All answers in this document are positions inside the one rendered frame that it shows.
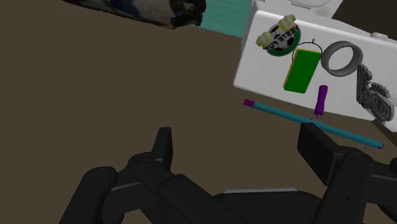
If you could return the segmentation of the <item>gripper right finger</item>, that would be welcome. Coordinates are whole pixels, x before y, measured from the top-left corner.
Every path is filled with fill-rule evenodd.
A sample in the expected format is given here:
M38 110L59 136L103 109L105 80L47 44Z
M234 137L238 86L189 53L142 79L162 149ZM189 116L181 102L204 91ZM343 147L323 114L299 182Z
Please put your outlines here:
M313 123L301 124L297 150L327 186L311 224L363 224L367 203L397 224L397 157L377 162L338 145Z

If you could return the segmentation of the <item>dark patterned robot stand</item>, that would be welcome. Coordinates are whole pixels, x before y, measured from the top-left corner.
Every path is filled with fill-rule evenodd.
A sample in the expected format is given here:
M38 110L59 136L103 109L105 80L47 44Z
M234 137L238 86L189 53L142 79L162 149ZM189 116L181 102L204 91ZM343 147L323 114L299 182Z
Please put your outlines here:
M123 18L168 29L200 26L205 0L63 0L69 4L103 11Z

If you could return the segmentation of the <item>round soccer ball badge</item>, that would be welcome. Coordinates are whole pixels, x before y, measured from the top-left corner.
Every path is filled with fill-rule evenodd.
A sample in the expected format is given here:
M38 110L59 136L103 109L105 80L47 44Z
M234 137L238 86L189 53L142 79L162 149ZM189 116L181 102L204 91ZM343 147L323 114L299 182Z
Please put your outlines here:
M301 30L295 20L294 14L285 16L259 35L256 44L272 56L282 57L291 53L301 39Z

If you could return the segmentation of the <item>teal pen with purple ends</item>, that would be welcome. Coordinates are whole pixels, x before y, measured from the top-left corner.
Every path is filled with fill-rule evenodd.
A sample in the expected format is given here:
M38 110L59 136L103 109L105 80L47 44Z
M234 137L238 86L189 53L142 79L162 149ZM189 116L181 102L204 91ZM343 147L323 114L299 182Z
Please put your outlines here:
M304 118L304 117L301 117L301 116L298 116L298 115L295 115L292 113L288 113L286 111L283 111L283 110L280 110L277 108L273 108L273 107L261 104L259 102L254 102L249 99L244 99L243 105L248 106L250 108L260 110L260 111L264 111L264 112L267 112L267 113L273 114L275 116L279 116L279 117L282 117L282 118L285 118L287 120L291 120L294 122L313 123L319 129L321 129L325 132L329 132L331 134L335 134L337 136L344 137L344 138L347 138L347 139L350 139L350 140L353 140L353 141L356 141L356 142L359 142L359 143L362 143L362 144L365 144L365 145L368 145L368 146L371 146L371 147L374 147L377 149L382 149L384 147L384 143L382 143L380 141L376 141L376 140L373 140L373 139L370 139L367 137L363 137L363 136L354 134L352 132L348 132L348 131L345 131L345 130L342 130L342 129L339 129L336 127L329 126L327 124L323 124L321 122L315 122L314 120L310 120L308 118Z

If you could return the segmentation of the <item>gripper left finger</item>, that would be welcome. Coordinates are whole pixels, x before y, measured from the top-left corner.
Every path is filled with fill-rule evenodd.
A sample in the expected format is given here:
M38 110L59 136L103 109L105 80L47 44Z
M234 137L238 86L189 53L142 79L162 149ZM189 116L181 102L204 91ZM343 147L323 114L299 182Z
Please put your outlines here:
M171 172L172 132L158 130L150 152L131 157L121 171L87 171L59 224L122 224L141 210L152 224L247 224L182 174Z

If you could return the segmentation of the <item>white toilet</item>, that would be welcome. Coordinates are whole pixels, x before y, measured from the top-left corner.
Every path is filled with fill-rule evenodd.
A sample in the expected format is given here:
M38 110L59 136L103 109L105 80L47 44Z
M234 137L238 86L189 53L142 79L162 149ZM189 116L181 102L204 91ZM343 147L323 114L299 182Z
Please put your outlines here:
M320 85L328 86L325 110L330 113L373 120L369 110L356 100L356 74L337 78L317 66L306 93L285 91L284 81L291 55L275 57L256 44L260 34L286 15L293 14L302 31L303 49L320 51L336 41L349 41L363 51L363 63L372 80L387 88L395 110L394 118L384 125L397 132L397 41L330 18L342 0L255 0L242 39L242 55L234 86L280 101L313 109Z

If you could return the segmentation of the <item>purple-handled small tool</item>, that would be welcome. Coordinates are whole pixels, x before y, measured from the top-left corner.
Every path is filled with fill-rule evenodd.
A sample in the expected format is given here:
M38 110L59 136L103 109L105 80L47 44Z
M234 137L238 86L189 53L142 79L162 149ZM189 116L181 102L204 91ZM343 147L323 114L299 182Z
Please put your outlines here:
M324 113L324 104L325 104L327 92L328 92L328 86L326 85L319 86L317 102L314 108L315 117L311 118L311 120L322 122L321 117L323 116Z

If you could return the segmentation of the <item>grey gear-shaped figure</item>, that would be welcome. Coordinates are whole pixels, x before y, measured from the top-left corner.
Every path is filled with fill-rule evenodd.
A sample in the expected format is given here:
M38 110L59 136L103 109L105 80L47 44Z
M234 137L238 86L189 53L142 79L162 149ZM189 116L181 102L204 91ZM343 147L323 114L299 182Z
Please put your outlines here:
M383 85L372 82L372 72L363 64L357 66L356 100L369 109L379 122L390 122L394 118L394 106L390 93Z

